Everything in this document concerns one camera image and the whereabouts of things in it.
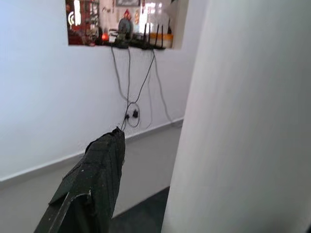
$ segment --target white wall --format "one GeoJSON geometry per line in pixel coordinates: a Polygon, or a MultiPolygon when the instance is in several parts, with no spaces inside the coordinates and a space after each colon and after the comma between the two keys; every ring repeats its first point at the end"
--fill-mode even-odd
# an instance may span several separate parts
{"type": "MultiPolygon", "coordinates": [[[[184,115],[204,8],[191,1],[181,50],[157,52],[172,118],[184,115]]],[[[0,1],[0,181],[84,151],[122,120],[110,48],[69,47],[65,1],[0,1]]],[[[132,49],[132,98],[146,74],[151,52],[132,49]]],[[[127,51],[116,51],[126,87],[127,51]]],[[[168,123],[151,81],[154,121],[168,123]]],[[[140,101],[142,127],[149,124],[147,88],[140,101]]],[[[140,128],[127,135],[141,132],[140,128]]]]}
{"type": "Polygon", "coordinates": [[[162,232],[306,231],[310,9],[210,1],[162,232]]]}

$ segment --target baseboard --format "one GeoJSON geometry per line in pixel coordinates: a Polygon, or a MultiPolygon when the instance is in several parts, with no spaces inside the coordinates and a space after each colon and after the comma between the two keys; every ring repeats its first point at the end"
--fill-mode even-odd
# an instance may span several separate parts
{"type": "MultiPolygon", "coordinates": [[[[174,121],[173,125],[174,127],[181,127],[183,124],[183,118],[180,118],[176,121],[174,121]]],[[[150,128],[148,130],[144,130],[142,132],[139,132],[134,135],[130,135],[129,137],[126,137],[125,141],[126,143],[131,143],[133,141],[139,140],[143,137],[147,137],[149,135],[159,133],[163,130],[167,130],[170,127],[172,127],[171,123],[166,123],[160,126],[156,126],[153,128],[150,128]]],[[[10,186],[13,186],[18,183],[25,182],[27,180],[30,180],[34,177],[38,177],[44,174],[47,174],[49,172],[55,171],[57,169],[60,169],[62,167],[65,167],[70,164],[77,163],[84,155],[84,151],[81,151],[77,154],[69,155],[67,157],[63,157],[58,160],[54,160],[45,164],[42,164],[40,166],[36,166],[15,174],[12,174],[10,176],[3,177],[0,179],[0,190],[4,188],[8,188],[10,186]]]]}

